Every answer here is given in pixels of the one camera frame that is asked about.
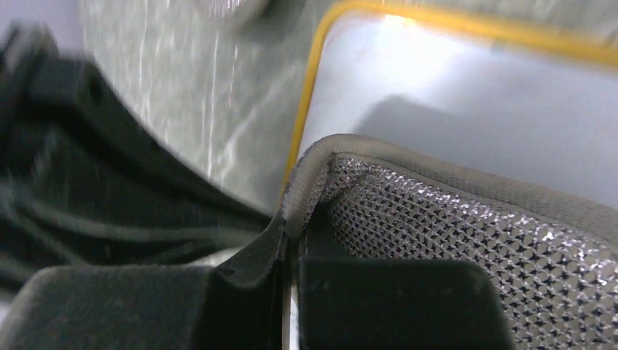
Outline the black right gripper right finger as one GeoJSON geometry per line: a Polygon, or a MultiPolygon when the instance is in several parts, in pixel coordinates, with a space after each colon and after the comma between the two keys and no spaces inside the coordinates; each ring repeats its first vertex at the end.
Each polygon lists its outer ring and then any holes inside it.
{"type": "Polygon", "coordinates": [[[513,349],[481,267],[361,258],[308,229],[298,258],[301,349],[513,349]]]}

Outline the yellow framed whiteboard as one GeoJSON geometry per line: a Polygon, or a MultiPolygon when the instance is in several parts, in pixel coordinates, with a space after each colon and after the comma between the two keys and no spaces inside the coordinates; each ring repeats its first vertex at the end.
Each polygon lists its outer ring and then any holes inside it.
{"type": "Polygon", "coordinates": [[[617,49],[547,26],[339,1],[313,37],[287,168],[352,133],[617,206],[617,49]]]}

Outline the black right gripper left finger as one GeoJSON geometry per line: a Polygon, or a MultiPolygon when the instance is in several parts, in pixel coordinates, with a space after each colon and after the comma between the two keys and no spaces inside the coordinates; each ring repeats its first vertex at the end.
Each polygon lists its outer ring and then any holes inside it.
{"type": "Polygon", "coordinates": [[[281,349],[284,222],[215,268],[57,266],[1,324],[3,349],[281,349]]]}

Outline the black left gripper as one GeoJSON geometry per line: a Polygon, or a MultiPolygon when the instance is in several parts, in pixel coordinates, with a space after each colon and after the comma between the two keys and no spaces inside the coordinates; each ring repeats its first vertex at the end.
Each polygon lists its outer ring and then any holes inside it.
{"type": "Polygon", "coordinates": [[[92,58],[48,27],[1,37],[1,287],[54,265],[184,263],[248,243],[268,215],[161,145],[92,58]]]}

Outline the grey blue scrubbing sponge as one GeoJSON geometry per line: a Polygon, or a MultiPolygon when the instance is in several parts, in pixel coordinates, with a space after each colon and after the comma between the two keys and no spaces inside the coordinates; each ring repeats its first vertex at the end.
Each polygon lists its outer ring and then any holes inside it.
{"type": "Polygon", "coordinates": [[[353,255],[479,264],[518,349],[617,347],[617,210],[339,134],[301,157],[280,206],[295,239],[312,221],[353,255]]]}

